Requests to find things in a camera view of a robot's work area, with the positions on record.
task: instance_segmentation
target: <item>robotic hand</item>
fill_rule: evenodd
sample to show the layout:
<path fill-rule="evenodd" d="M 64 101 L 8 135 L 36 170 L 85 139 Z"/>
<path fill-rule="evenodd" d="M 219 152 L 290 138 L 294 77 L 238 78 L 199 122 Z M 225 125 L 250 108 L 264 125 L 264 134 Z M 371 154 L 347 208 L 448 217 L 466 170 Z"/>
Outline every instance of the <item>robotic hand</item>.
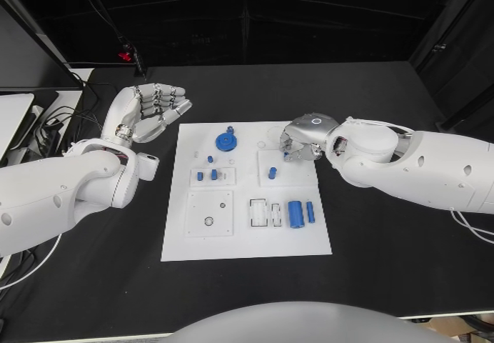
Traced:
<path fill-rule="evenodd" d="M 186 90 L 165 84 L 124 88 L 101 139 L 82 140 L 64 157 L 0 169 L 0 257 L 72 229 L 91 213 L 124 208 L 139 179 L 152 181 L 157 157 L 130 149 L 157 138 L 192 107 Z"/>
<path fill-rule="evenodd" d="M 358 187 L 435 209 L 494 214 L 494 146 L 486 141 L 352 117 L 340 125 L 316 113 L 287 125 L 280 140 L 287 162 L 317 160 L 324 151 Z"/>

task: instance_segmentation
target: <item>white cable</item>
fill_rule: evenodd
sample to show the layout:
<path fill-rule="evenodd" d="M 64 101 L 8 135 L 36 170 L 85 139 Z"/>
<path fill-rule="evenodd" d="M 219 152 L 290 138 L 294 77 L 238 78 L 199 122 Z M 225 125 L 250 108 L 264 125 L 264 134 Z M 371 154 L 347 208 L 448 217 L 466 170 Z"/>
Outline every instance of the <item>white cable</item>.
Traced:
<path fill-rule="evenodd" d="M 39 270 L 41 266 L 45 264 L 45 262 L 48 261 L 49 257 L 52 256 L 52 253 L 55 252 L 55 248 L 59 245 L 61 237 L 62 237 L 62 234 L 59 234 L 59 238 L 57 239 L 54 248 L 52 248 L 49 254 L 46 255 L 46 258 L 42 260 L 41 264 L 36 266 L 36 268 L 18 281 L 15 281 L 12 284 L 8 284 L 6 286 L 2 286 L 0 287 L 0 291 L 3 289 L 6 289 L 6 288 L 12 287 L 15 284 L 19 284 Z"/>
<path fill-rule="evenodd" d="M 378 121 L 378 120 L 366 120 L 366 119 L 353 119 L 352 117 L 347 118 L 347 121 L 353 122 L 360 122 L 372 125 L 379 125 L 379 126 L 389 126 L 389 127 L 396 127 L 398 129 L 412 133 L 415 132 L 412 129 L 409 129 L 407 126 L 395 125 L 392 123 L 388 123 L 386 121 Z"/>
<path fill-rule="evenodd" d="M 454 210 L 451 210 L 451 215 L 453 215 L 453 218 L 455 219 L 457 223 L 463 226 L 463 227 L 467 227 L 470 230 L 471 230 L 471 233 L 483 240 L 483 241 L 487 241 L 489 243 L 494 244 L 494 241 L 491 241 L 490 239 L 487 239 L 486 237 L 483 237 L 477 232 L 481 232 L 483 234 L 491 234 L 494 235 L 494 232 L 490 232 L 487 230 L 483 230 L 483 229 L 479 229 L 477 227 L 473 227 L 470 224 L 468 224 L 468 221 L 466 220 L 466 217 L 463 215 L 463 213 L 460 211 L 457 211 L 460 217 L 461 217 L 461 220 L 464 220 L 464 223 L 458 220 L 457 216 L 455 216 L 455 212 Z"/>

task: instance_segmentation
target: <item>black wall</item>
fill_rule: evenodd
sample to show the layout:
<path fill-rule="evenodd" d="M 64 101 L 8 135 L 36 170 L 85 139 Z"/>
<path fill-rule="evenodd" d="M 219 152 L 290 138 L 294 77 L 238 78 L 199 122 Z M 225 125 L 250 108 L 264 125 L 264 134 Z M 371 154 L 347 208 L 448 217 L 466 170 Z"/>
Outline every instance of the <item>black wall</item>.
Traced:
<path fill-rule="evenodd" d="M 22 0 L 68 61 L 121 61 L 88 0 Z M 150 66 L 407 60 L 445 0 L 103 0 Z"/>

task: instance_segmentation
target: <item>white board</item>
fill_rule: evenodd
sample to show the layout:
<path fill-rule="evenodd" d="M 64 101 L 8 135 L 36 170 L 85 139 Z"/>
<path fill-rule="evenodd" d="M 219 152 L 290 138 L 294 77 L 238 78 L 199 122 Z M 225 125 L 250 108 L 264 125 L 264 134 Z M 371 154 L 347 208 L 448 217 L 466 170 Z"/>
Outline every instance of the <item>white board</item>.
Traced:
<path fill-rule="evenodd" d="M 283 162 L 278 150 L 280 134 L 288 124 L 288 121 L 267 121 L 180 125 L 162 261 L 332 254 L 314 162 Z M 218 150 L 215 140 L 228 126 L 234 126 L 238 145 L 224 152 Z M 214 156 L 214 163 L 208 162 L 208 156 Z M 270 164 L 278 169 L 275 180 L 270 180 L 265 171 Z M 235 168 L 235 184 L 196 182 L 198 170 L 226 168 Z M 203 200 L 192 204 L 190 194 L 198 197 L 201 192 Z M 232 226 L 224 224 L 214 232 L 203 226 L 203 217 L 212 217 L 214 212 L 215 216 L 222 216 L 216 192 L 232 194 Z M 252 199 L 267 201 L 267 227 L 251 226 Z M 303 202 L 306 216 L 306 227 L 300 229 L 291 229 L 290 225 L 288 202 L 294 200 Z M 314 224 L 307 220 L 306 202 L 313 202 Z M 273 204 L 280 204 L 281 227 L 273 225 Z M 199 231 L 195 234 L 189 234 L 192 217 Z"/>

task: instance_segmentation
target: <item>black table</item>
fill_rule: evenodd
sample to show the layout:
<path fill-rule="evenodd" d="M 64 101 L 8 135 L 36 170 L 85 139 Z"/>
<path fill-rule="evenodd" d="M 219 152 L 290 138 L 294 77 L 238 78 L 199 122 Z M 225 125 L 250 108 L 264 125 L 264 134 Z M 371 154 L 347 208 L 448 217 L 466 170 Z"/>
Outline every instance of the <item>black table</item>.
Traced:
<path fill-rule="evenodd" d="M 93 82 L 142 84 L 131 69 L 98 69 Z M 183 86 L 193 108 L 136 151 L 160 157 L 131 204 L 87 217 L 0 303 L 3 342 L 175 332 L 231 309 L 284 301 L 336 302 L 395 316 L 494 309 L 494 247 L 448 212 L 345 182 L 322 159 L 335 254 L 160 262 L 179 123 L 283 121 L 317 111 L 434 129 L 441 113 L 407 62 L 165 67 L 150 82 Z M 104 118 L 113 89 L 95 86 Z M 97 128 L 85 132 L 98 134 Z M 494 216 L 470 214 L 480 227 Z"/>

